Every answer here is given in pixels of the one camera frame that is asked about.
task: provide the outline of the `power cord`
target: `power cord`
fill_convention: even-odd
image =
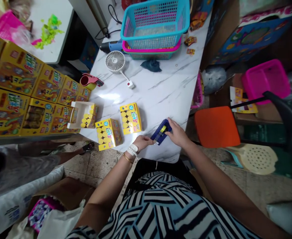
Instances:
[[[111,14],[109,7],[112,7],[116,19],[115,19],[114,16]],[[119,24],[122,24],[122,22],[118,20],[118,17],[117,17],[117,15],[116,15],[115,9],[114,9],[114,7],[113,7],[111,4],[108,5],[108,12],[109,12],[109,14],[111,15],[111,17],[115,20],[115,22],[117,22],[117,23],[119,23]],[[99,35],[104,29],[106,29],[106,32],[105,32],[104,37],[102,37],[102,38],[97,38],[97,36],[98,36],[98,35]],[[96,39],[96,40],[102,40],[102,39],[104,39],[104,38],[110,38],[110,35],[111,35],[112,33],[114,33],[114,32],[118,32],[118,31],[120,31],[120,29],[118,29],[118,30],[114,30],[114,31],[112,31],[112,32],[108,32],[108,28],[107,28],[107,27],[103,27],[103,28],[97,33],[97,35],[95,36],[95,39]]]

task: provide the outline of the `striped dress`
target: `striped dress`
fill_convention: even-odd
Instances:
[[[220,206],[197,195],[184,181],[163,172],[138,180],[99,234],[83,226],[67,239],[92,238],[259,238]]]

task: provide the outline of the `sandal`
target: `sandal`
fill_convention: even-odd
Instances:
[[[84,153],[81,153],[79,155],[84,155],[86,153],[90,153],[94,149],[94,143],[91,142],[91,143],[85,145],[82,149],[84,150]]]

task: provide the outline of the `blue tape dispenser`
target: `blue tape dispenser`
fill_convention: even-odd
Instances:
[[[164,119],[150,139],[156,141],[156,144],[160,145],[167,136],[165,135],[165,132],[170,131],[172,131],[172,128],[170,127],[168,120]]]

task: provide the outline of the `gold bracelet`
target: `gold bracelet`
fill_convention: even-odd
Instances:
[[[126,154],[125,154],[125,152],[123,153],[123,156],[131,163],[131,164],[133,164],[133,162],[129,159],[129,158],[127,158],[127,156],[126,156]]]

